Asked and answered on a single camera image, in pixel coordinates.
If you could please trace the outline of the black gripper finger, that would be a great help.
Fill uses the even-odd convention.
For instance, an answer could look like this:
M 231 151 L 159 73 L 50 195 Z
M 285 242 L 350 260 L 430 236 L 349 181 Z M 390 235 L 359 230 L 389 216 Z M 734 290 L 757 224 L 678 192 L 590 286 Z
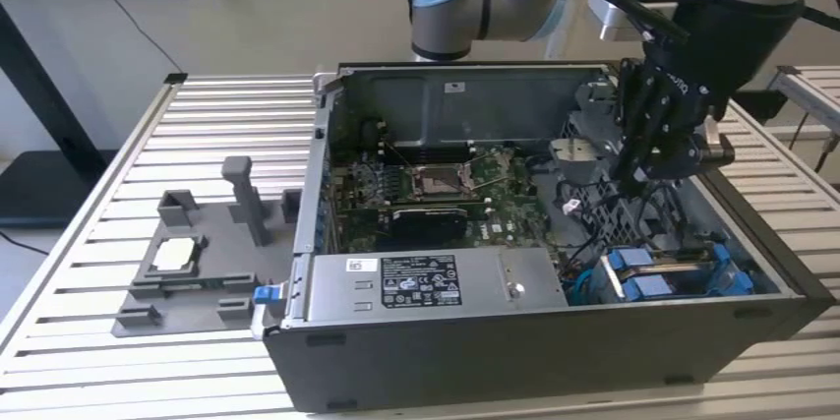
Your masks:
M 651 96 L 657 92 L 655 65 L 649 59 L 625 59 L 618 85 L 617 125 L 622 129 L 621 150 L 611 170 L 611 179 L 626 198 L 641 195 L 643 184 L 634 174 L 645 156 L 645 128 Z
M 682 179 L 702 172 L 707 149 L 705 120 L 674 122 L 653 117 L 646 123 L 646 176 Z

